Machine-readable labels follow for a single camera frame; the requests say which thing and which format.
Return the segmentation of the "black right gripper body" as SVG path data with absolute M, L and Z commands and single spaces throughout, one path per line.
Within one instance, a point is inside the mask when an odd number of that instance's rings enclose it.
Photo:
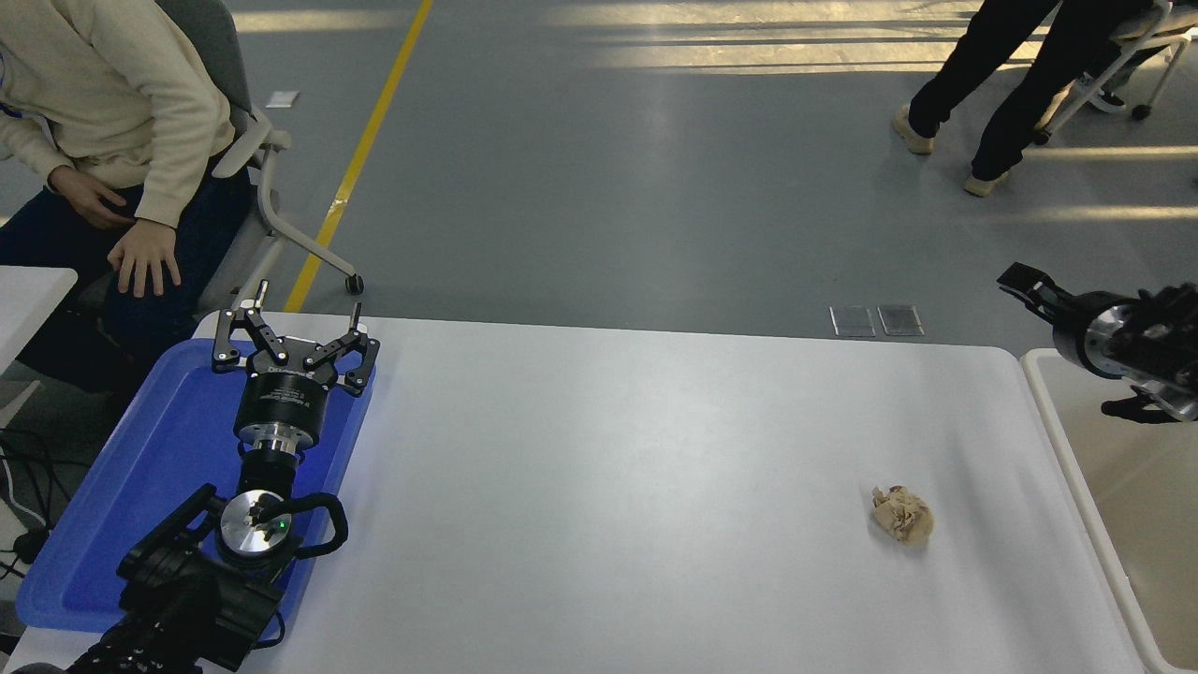
M 1089 353 L 1089 328 L 1099 315 L 1113 306 L 1112 293 L 1059 293 L 1059 312 L 1053 323 L 1053 342 L 1067 362 L 1095 375 L 1109 375 Z

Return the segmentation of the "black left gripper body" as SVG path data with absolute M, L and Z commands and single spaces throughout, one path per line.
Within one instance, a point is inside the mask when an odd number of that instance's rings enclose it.
M 332 346 L 290 336 L 279 341 L 285 362 L 276 362 L 273 351 L 265 348 L 258 350 L 247 364 L 234 433 L 252 439 L 270 427 L 286 426 L 307 439 L 320 439 L 329 393 L 339 378 L 337 359 L 323 359 Z

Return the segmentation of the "person's left hand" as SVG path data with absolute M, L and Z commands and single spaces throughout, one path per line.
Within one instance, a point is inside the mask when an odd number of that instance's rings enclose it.
M 108 251 L 107 260 L 115 273 L 119 293 L 140 299 L 146 291 L 155 296 L 167 295 L 168 283 L 182 286 L 183 274 L 175 256 L 176 241 L 174 227 L 138 218 Z

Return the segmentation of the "person's right hand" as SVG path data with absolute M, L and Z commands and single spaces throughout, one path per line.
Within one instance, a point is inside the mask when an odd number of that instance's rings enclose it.
M 47 186 L 63 196 L 75 214 L 90 226 L 109 230 L 132 227 L 137 223 L 129 215 L 120 213 L 127 205 L 123 196 L 75 168 L 55 166 L 47 176 Z

